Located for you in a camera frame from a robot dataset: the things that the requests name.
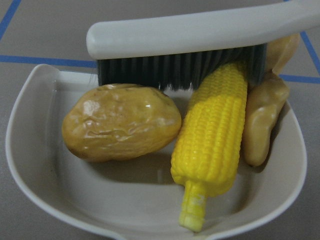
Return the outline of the brown toy potato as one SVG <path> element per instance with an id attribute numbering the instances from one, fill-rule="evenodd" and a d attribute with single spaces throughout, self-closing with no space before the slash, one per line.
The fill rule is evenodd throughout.
<path id="1" fill-rule="evenodd" d="M 88 162 L 125 161 L 167 146 L 182 117 L 174 101 L 153 87 L 107 84 L 86 92 L 62 121 L 66 147 Z"/>

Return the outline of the yellow toy corn cob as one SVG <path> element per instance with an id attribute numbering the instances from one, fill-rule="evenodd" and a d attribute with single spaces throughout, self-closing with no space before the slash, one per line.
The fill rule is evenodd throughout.
<path id="1" fill-rule="evenodd" d="M 208 75 L 189 101 L 171 156 L 171 176 L 184 186 L 180 226 L 201 231 L 206 202 L 233 185 L 245 124 L 245 64 L 227 63 Z"/>

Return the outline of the beige hand brush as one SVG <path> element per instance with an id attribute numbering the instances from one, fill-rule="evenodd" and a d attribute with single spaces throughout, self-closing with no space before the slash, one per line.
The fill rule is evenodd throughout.
<path id="1" fill-rule="evenodd" d="M 173 16 L 104 21 L 86 35 L 99 85 L 133 83 L 161 90 L 197 89 L 218 67 L 244 61 L 258 85 L 267 43 L 317 27 L 317 0 L 219 9 Z"/>

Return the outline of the tan toy ginger root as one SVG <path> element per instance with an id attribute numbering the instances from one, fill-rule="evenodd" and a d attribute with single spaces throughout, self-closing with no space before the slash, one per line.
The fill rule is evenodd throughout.
<path id="1" fill-rule="evenodd" d="M 300 39 L 295 33 L 267 44 L 262 82 L 249 90 L 246 102 L 241 151 L 250 166 L 261 166 L 268 158 L 272 130 L 290 94 L 279 74 L 295 54 Z"/>

